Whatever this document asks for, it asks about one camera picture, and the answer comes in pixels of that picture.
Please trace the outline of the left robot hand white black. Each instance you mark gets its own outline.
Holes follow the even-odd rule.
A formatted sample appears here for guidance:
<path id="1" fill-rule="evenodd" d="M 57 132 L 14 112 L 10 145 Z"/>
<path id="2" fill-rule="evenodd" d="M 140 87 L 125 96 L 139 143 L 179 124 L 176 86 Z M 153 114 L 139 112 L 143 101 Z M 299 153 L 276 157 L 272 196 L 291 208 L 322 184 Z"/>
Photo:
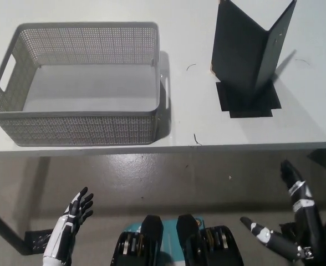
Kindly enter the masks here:
<path id="1" fill-rule="evenodd" d="M 85 220 L 94 213 L 91 208 L 94 195 L 87 192 L 87 187 L 78 192 L 59 217 L 43 253 L 43 265 L 72 264 L 77 233 Z"/>

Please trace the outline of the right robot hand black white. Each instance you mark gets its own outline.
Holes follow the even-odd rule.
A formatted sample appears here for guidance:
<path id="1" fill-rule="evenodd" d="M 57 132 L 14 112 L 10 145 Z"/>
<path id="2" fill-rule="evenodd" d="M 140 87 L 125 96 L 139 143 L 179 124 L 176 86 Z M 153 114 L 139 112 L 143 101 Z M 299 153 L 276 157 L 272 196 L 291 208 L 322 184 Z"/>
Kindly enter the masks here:
<path id="1" fill-rule="evenodd" d="M 294 212 L 295 240 L 260 225 L 248 217 L 240 221 L 258 241 L 284 259 L 304 265 L 326 265 L 326 235 L 318 207 L 306 181 L 290 161 L 281 162 L 281 178 L 287 186 Z"/>

